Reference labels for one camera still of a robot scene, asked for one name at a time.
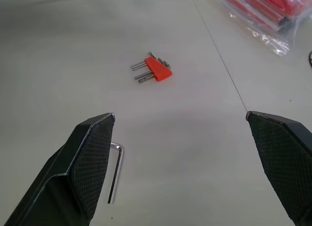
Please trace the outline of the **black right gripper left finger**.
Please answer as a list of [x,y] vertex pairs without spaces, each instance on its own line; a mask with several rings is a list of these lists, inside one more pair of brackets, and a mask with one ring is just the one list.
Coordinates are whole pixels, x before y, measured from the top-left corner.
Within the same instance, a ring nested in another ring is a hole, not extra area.
[[105,180],[115,116],[79,123],[45,163],[7,226],[88,226]]

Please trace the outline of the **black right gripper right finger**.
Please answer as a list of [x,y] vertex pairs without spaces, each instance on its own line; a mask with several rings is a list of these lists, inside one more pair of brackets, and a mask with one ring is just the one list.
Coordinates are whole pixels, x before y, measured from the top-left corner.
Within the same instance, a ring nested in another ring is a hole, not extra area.
[[312,133],[300,122],[257,111],[246,121],[264,172],[296,226],[312,224]]

